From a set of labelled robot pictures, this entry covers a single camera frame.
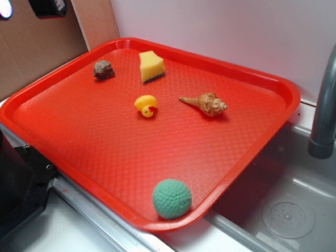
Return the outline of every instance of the rubber duck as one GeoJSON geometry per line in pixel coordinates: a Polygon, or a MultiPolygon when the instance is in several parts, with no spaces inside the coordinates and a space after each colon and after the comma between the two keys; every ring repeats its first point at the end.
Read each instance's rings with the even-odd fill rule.
{"type": "Polygon", "coordinates": [[[141,111],[144,117],[151,117],[153,116],[158,103],[154,96],[147,94],[137,98],[134,105],[139,111],[141,111]]]}

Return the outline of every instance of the knitted ball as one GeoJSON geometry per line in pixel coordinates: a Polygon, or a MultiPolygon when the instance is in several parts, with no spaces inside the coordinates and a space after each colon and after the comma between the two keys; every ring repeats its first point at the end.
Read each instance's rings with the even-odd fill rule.
{"type": "Polygon", "coordinates": [[[186,214],[191,201],[190,189],[178,180],[163,180],[153,192],[154,208],[165,219],[176,219],[186,214]]]}

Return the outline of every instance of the faucet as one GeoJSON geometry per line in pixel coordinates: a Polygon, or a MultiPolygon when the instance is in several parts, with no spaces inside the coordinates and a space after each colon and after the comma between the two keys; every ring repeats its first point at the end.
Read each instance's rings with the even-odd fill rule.
{"type": "Polygon", "coordinates": [[[336,45],[331,51],[317,101],[308,144],[309,154],[318,159],[332,155],[336,135],[336,45]]]}

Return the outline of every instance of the seashell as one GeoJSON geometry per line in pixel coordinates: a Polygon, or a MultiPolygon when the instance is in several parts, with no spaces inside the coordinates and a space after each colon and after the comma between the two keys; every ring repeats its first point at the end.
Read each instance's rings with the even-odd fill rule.
{"type": "Polygon", "coordinates": [[[228,109],[222,99],[214,93],[205,93],[197,98],[180,97],[180,101],[198,107],[207,116],[214,117],[228,109]]]}

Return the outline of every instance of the sink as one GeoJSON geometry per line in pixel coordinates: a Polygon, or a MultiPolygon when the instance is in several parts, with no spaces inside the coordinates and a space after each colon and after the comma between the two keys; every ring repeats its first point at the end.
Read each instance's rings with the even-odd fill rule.
{"type": "Polygon", "coordinates": [[[255,251],[334,251],[336,154],[311,157],[309,135],[285,124],[216,202],[208,221],[253,243],[255,251]]]}

